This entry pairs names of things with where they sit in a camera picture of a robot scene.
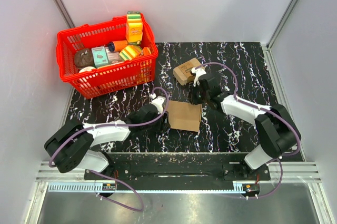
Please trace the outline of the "kitchen scouring pads pack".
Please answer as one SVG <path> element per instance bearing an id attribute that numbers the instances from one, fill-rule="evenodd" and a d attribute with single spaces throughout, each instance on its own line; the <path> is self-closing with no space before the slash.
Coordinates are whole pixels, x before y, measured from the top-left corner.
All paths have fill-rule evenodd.
<path id="1" fill-rule="evenodd" d="M 187 85 L 194 81 L 195 75 L 191 73 L 191 69 L 201 65 L 198 59 L 193 58 L 189 61 L 175 67 L 173 69 L 173 76 L 180 83 L 180 85 Z"/>

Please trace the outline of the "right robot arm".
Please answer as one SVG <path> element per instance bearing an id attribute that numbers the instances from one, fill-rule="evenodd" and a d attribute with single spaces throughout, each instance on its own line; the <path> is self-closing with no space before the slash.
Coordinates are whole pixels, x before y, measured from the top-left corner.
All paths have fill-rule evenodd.
<path id="1" fill-rule="evenodd" d="M 212 110 L 237 117 L 257 130 L 259 145 L 244 157 L 239 167 L 242 178 L 253 179 L 262 165 L 301 143 L 301 135 L 283 105 L 259 105 L 224 92 L 217 79 L 203 69 L 194 75 L 190 89 L 192 104 L 207 104 Z"/>

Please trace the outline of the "brown cardboard box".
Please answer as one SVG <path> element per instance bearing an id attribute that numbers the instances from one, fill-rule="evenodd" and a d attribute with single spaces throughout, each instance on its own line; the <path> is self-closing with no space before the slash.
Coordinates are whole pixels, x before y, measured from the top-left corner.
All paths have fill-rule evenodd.
<path id="1" fill-rule="evenodd" d="M 172 101 L 168 103 L 168 121 L 171 129 L 198 132 L 202 115 L 202 105 Z"/>

